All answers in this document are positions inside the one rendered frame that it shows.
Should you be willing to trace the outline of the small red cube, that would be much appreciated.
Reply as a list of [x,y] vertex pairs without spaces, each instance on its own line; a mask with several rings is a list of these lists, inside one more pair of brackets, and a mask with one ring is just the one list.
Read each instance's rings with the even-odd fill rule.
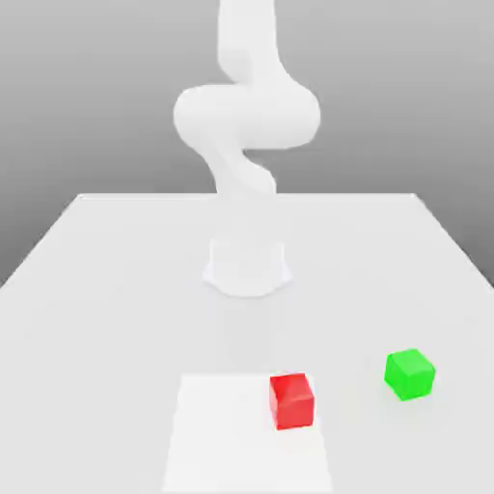
[[277,430],[312,426],[316,400],[303,372],[269,378],[269,407]]

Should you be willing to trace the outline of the small green cube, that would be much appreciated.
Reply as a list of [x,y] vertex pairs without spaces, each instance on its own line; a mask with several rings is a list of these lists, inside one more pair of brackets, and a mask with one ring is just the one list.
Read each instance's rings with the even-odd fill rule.
[[436,368],[416,348],[387,356],[384,381],[400,400],[422,398],[432,391]]

